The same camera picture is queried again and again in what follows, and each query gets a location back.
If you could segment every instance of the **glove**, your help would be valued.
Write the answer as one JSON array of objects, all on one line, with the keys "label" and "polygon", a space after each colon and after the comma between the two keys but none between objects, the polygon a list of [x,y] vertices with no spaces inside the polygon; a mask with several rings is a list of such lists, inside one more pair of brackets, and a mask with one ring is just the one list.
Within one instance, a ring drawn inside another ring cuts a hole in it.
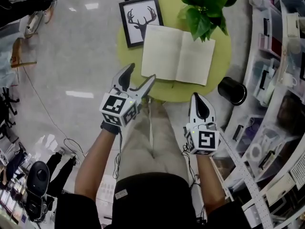
[{"label": "glove", "polygon": [[116,125],[111,125],[105,121],[102,122],[101,124],[101,129],[104,129],[106,131],[109,131],[112,134],[118,135],[118,133],[120,132],[120,128]]}]

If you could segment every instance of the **open book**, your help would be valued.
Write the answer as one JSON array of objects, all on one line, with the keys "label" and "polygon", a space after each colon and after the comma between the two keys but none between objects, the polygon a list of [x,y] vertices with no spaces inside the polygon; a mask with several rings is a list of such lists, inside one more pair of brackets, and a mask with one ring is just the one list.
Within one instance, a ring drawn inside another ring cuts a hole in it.
[{"label": "open book", "polygon": [[142,58],[142,76],[206,85],[215,40],[193,41],[189,32],[147,25]]}]

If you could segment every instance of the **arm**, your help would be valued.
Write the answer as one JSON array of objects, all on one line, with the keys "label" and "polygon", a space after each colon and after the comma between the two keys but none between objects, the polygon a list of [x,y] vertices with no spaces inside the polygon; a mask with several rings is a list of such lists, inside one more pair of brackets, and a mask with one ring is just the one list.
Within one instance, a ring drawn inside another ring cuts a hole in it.
[{"label": "arm", "polygon": [[6,178],[6,167],[3,168],[3,180],[2,180],[2,184],[6,185],[7,183],[7,178]]},{"label": "arm", "polygon": [[115,134],[107,130],[101,131],[77,173],[75,194],[95,201],[115,137]]},{"label": "arm", "polygon": [[197,155],[197,163],[203,203],[209,215],[225,204],[225,194],[209,156]]}]

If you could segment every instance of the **framed picture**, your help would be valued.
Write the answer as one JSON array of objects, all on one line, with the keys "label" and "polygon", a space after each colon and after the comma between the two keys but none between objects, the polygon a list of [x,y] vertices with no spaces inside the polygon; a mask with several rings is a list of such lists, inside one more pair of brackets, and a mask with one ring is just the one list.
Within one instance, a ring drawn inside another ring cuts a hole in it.
[{"label": "framed picture", "polygon": [[120,3],[127,47],[143,45],[146,26],[163,25],[158,0],[131,0]]}]

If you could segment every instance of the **green round table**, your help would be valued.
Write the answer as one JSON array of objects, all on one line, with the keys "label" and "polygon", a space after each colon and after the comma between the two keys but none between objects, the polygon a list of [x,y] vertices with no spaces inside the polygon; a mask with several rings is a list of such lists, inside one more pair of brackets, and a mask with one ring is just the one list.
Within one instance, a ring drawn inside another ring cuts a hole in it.
[{"label": "green round table", "polygon": [[[159,4],[164,26],[189,31],[186,22],[177,18],[178,12],[184,6],[181,0],[159,0]],[[206,95],[217,87],[230,66],[231,39],[230,36],[224,35],[218,27],[213,32],[211,38],[216,42],[206,86],[157,79],[149,95],[162,101],[188,102],[194,92]],[[123,26],[120,27],[118,33],[117,50],[122,66],[135,63],[131,81],[136,86],[140,86],[146,79],[141,76],[143,46],[128,49]]]}]

